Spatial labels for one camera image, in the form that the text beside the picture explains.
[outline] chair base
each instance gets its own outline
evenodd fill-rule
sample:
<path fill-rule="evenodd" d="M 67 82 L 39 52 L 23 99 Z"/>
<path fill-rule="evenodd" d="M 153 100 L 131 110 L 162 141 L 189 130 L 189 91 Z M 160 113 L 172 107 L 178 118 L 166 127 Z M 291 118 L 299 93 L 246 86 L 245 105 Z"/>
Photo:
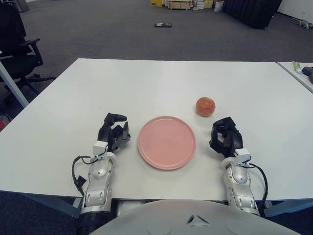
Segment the chair base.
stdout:
<path fill-rule="evenodd" d="M 44 81 L 48 81 L 48 80 L 55 80 L 56 77 L 45 77 L 45 78 L 40 78 L 40 75 L 35 73 L 30 77 L 22 77 L 20 78 L 19 81 L 17 81 L 15 84 L 18 86 L 19 89 L 21 89 L 24 86 L 28 86 L 35 94 L 39 95 L 39 91 L 37 91 L 32 85 L 31 83 L 33 82 L 44 82 Z M 4 86 L 4 88 L 6 88 L 9 92 L 10 89 L 8 88 L 7 85 Z M 14 95 L 11 93 L 10 95 L 8 95 L 5 99 L 3 99 L 3 101 L 9 105 L 12 102 L 12 98 L 14 98 Z"/>

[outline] black chair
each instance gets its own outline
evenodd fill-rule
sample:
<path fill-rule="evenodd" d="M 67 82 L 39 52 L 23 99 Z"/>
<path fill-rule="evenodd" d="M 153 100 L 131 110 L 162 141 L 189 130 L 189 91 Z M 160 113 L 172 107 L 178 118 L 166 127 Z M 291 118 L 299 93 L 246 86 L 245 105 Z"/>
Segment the black chair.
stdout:
<path fill-rule="evenodd" d="M 26 78 L 35 67 L 44 63 L 36 45 L 39 38 L 25 41 L 25 36 L 24 25 L 16 8 L 7 3 L 0 3 L 0 61 L 12 79 L 19 79 L 16 82 L 19 89 L 28 86 L 34 93 L 39 94 L 30 83 L 54 80 L 55 77 L 39 78 L 39 74 L 35 73 Z M 10 94 L 4 102 L 9 103 L 12 97 Z"/>

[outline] green tube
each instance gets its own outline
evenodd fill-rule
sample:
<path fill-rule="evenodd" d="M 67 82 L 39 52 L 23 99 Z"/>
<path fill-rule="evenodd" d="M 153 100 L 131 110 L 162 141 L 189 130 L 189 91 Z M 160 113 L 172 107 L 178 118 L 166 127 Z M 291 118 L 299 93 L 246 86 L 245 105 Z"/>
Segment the green tube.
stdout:
<path fill-rule="evenodd" d="M 293 61 L 294 70 L 297 71 L 297 73 L 301 73 L 302 69 L 300 67 L 300 64 L 298 62 Z"/>

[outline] chair armrest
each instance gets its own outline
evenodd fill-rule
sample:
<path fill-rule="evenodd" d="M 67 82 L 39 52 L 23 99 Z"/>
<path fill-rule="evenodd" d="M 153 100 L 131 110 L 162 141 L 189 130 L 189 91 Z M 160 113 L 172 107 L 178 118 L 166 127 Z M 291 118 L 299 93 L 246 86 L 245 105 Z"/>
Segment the chair armrest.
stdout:
<path fill-rule="evenodd" d="M 20 44 L 20 46 L 22 46 L 22 47 L 26 47 L 26 46 L 31 45 L 31 47 L 33 48 L 33 50 L 34 50 L 34 52 L 35 52 L 35 54 L 37 56 L 37 60 L 38 60 L 37 66 L 40 66 L 40 65 L 44 64 L 43 59 L 42 59 L 42 57 L 40 55 L 40 52 L 39 52 L 39 50 L 37 48 L 37 44 L 36 44 L 39 40 L 40 40 L 39 38 L 34 39 L 34 40 L 27 40 L 27 41 L 25 41 L 25 42 Z"/>
<path fill-rule="evenodd" d="M 34 40 L 27 40 L 27 41 L 21 43 L 20 46 L 24 47 L 24 46 L 33 45 L 33 44 L 36 44 L 36 42 L 38 42 L 39 40 L 40 40 L 39 38 L 36 38 Z"/>

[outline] gray carpet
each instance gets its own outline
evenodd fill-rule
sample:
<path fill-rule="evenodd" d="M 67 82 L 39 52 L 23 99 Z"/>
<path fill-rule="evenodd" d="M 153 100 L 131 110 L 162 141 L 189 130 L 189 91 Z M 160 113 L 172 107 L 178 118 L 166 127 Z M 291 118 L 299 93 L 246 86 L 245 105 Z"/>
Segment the gray carpet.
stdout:
<path fill-rule="evenodd" d="M 150 8 L 148 0 L 38 0 L 29 7 L 21 16 L 26 38 L 41 39 L 45 64 L 34 70 L 41 76 L 58 76 L 77 58 L 313 62 L 313 30 L 279 13 L 260 30 L 223 12 Z M 157 22 L 173 27 L 154 28 Z M 34 86 L 42 91 L 49 83 Z M 0 108 L 15 117 L 22 108 L 4 105 L 7 94 L 1 84 Z M 75 234 L 73 218 L 14 193 L 0 193 L 0 201 L 0 234 Z M 270 220 L 312 235 L 312 208 Z"/>

